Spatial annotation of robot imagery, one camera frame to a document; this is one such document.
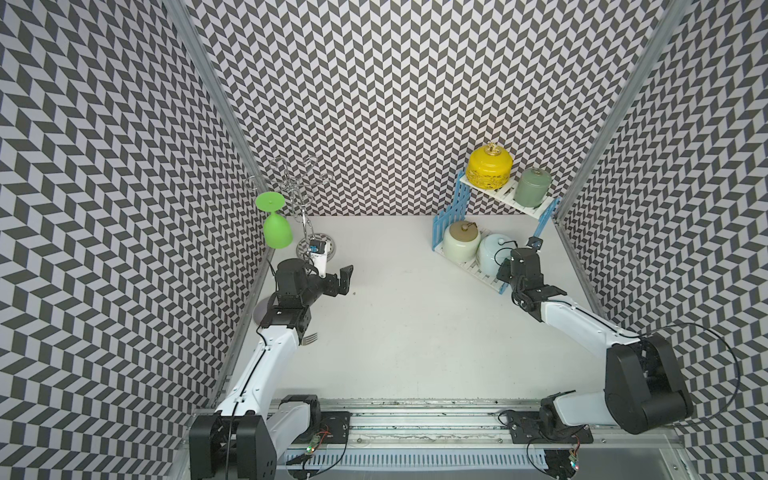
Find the aluminium left corner post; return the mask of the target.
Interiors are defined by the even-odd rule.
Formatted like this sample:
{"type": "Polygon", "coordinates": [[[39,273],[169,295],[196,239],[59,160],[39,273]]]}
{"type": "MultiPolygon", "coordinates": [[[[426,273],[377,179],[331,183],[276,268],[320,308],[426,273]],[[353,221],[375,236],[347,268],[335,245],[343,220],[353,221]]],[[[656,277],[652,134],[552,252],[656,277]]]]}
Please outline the aluminium left corner post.
{"type": "Polygon", "coordinates": [[[180,42],[186,48],[196,71],[206,88],[210,99],[216,108],[224,127],[228,131],[232,143],[250,175],[250,184],[255,192],[264,193],[269,190],[256,158],[249,146],[247,138],[235,115],[225,89],[218,78],[213,64],[204,48],[185,1],[163,1],[169,19],[174,24],[180,42]]]}

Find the aluminium corner post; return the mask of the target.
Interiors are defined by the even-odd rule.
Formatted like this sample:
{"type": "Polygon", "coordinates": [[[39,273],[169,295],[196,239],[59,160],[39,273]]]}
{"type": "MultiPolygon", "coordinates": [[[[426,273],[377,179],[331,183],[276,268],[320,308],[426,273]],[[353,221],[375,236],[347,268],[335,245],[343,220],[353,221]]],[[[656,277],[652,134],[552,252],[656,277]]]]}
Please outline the aluminium corner post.
{"type": "Polygon", "coordinates": [[[264,193],[269,190],[256,158],[249,146],[247,138],[235,115],[225,89],[218,78],[213,64],[204,48],[185,1],[163,1],[169,19],[174,24],[180,42],[186,48],[196,71],[206,88],[210,99],[216,108],[224,127],[228,131],[232,143],[250,175],[250,184],[255,192],[264,193]]]}
{"type": "Polygon", "coordinates": [[[590,177],[597,169],[599,161],[608,149],[624,117],[630,110],[643,85],[652,74],[661,54],[669,44],[691,5],[692,1],[690,0],[673,0],[669,2],[668,8],[665,10],[657,28],[650,35],[645,48],[639,55],[634,69],[630,73],[613,108],[607,115],[580,169],[560,201],[554,215],[556,223],[561,223],[572,210],[590,177]]]}

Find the cream canister with tan lid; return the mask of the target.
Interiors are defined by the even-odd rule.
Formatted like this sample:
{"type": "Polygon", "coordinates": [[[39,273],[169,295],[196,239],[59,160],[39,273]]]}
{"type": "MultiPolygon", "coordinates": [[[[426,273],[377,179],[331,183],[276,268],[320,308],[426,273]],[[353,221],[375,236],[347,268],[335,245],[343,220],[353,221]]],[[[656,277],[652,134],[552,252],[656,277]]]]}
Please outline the cream canister with tan lid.
{"type": "Polygon", "coordinates": [[[481,234],[475,222],[456,221],[447,227],[443,239],[443,253],[454,263],[471,261],[479,247],[481,234]]]}

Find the green plastic wine glass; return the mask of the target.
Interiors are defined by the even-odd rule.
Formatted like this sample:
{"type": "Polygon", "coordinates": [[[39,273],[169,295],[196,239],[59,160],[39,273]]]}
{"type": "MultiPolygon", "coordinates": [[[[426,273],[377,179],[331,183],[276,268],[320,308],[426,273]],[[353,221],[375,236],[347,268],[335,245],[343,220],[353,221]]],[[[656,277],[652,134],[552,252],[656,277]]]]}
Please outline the green plastic wine glass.
{"type": "Polygon", "coordinates": [[[283,249],[293,242],[293,234],[288,220],[279,213],[286,205],[285,197],[275,191],[260,194],[255,201],[258,210],[267,213],[263,223],[263,235],[266,244],[273,249],[283,249]]]}

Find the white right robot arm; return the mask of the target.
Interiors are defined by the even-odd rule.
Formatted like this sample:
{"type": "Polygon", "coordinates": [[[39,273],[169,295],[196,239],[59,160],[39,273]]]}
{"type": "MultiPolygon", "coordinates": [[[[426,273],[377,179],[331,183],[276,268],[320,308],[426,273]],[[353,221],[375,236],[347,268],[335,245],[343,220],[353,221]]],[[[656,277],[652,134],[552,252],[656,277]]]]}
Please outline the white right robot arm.
{"type": "Polygon", "coordinates": [[[664,337],[626,330],[577,305],[561,288],[546,284],[533,247],[512,249],[497,278],[510,286],[515,305],[577,342],[604,368],[600,390],[560,392],[541,400],[541,436],[561,440],[593,424],[641,434],[693,415],[685,378],[664,337]]]}

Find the yellow ceramic canister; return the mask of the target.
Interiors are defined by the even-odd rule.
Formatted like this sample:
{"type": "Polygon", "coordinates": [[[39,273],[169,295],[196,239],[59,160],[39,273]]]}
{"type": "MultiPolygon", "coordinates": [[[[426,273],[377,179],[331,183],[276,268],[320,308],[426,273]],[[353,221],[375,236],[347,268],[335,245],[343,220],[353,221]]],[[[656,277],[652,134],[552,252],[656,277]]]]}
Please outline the yellow ceramic canister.
{"type": "Polygon", "coordinates": [[[503,146],[489,142],[471,153],[465,176],[475,187],[498,190],[509,181],[513,164],[513,156],[503,146]]]}

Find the pale blue ceramic canister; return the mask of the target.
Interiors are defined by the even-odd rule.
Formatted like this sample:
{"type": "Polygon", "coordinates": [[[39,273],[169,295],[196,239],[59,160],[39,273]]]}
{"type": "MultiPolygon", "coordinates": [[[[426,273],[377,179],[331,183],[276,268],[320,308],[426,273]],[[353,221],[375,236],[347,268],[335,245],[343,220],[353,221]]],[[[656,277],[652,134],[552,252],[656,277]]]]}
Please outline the pale blue ceramic canister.
{"type": "Polygon", "coordinates": [[[502,251],[513,247],[515,244],[515,240],[504,234],[492,233],[487,235],[480,242],[476,251],[480,272],[485,276],[495,278],[502,262],[502,251]]]}

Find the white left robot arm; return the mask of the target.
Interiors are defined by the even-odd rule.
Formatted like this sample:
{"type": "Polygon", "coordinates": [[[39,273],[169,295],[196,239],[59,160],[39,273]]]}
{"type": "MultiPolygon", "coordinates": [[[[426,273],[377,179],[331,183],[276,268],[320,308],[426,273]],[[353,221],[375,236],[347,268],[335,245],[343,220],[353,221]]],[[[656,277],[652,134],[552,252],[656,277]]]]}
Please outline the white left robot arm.
{"type": "Polygon", "coordinates": [[[278,264],[275,291],[257,305],[259,346],[221,403],[190,428],[192,479],[273,479],[288,447],[319,430],[315,395],[288,396],[274,414],[269,410],[289,360],[303,344],[311,306],[323,296],[348,294],[353,272],[348,265],[322,275],[300,258],[278,264]]]}

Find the blue white wooden shelf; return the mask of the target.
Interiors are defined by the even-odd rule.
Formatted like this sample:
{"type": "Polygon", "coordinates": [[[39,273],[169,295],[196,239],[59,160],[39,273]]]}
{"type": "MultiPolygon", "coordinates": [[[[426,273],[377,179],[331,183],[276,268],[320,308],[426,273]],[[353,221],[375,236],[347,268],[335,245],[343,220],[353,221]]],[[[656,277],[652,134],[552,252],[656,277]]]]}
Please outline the blue white wooden shelf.
{"type": "Polygon", "coordinates": [[[501,256],[508,255],[518,242],[501,233],[486,230],[474,221],[466,219],[471,191],[478,190],[489,197],[511,206],[539,221],[534,235],[539,237],[560,202],[546,196],[538,206],[529,207],[516,201],[518,182],[510,179],[496,190],[480,189],[473,185],[464,172],[456,180],[451,204],[440,210],[433,219],[432,250],[456,264],[479,281],[503,293],[508,284],[497,278],[502,263],[501,256]]]}

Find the silver metal fork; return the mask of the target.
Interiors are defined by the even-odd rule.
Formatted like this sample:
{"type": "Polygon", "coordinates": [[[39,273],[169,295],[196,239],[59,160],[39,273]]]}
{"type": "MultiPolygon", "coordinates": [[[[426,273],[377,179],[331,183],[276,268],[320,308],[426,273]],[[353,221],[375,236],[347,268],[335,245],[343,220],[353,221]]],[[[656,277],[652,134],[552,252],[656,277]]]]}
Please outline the silver metal fork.
{"type": "Polygon", "coordinates": [[[317,333],[307,334],[301,340],[300,345],[301,346],[310,345],[310,344],[314,343],[317,339],[318,339],[318,334],[317,333]]]}

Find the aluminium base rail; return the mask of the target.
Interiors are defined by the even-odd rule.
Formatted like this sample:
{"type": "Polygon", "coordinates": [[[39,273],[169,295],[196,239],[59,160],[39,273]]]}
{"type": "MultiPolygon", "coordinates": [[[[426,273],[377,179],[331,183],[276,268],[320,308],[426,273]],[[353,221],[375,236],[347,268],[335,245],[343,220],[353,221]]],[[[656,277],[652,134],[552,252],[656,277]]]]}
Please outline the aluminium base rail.
{"type": "Polygon", "coordinates": [[[533,400],[325,399],[322,411],[349,411],[346,446],[295,443],[278,459],[276,476],[303,472],[320,479],[547,479],[572,468],[577,479],[696,479],[681,440],[667,428],[631,435],[589,426],[591,444],[533,440],[515,444],[505,410],[536,411],[533,400]]]}

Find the lilac ceramic bowl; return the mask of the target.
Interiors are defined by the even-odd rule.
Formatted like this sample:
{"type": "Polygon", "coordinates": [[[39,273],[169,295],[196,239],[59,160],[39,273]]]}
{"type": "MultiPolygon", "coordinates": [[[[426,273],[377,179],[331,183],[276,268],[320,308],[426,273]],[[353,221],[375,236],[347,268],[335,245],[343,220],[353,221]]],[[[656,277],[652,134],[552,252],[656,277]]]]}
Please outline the lilac ceramic bowl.
{"type": "Polygon", "coordinates": [[[268,328],[271,325],[270,308],[273,304],[272,297],[266,297],[258,301],[253,314],[252,321],[259,328],[268,328]]]}

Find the aluminium right corner post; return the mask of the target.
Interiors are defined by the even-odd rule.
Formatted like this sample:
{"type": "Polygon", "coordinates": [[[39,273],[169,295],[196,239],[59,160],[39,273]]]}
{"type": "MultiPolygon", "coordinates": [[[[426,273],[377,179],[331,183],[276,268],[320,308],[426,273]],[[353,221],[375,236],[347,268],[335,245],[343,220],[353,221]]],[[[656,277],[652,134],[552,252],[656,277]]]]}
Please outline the aluminium right corner post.
{"type": "Polygon", "coordinates": [[[673,0],[669,2],[668,8],[665,10],[657,28],[650,35],[645,48],[639,55],[634,69],[630,73],[613,108],[607,115],[580,169],[560,201],[554,215],[556,223],[561,223],[572,210],[590,177],[597,169],[599,161],[608,149],[624,117],[630,110],[643,85],[652,74],[661,54],[669,44],[691,5],[692,1],[690,0],[673,0]]]}

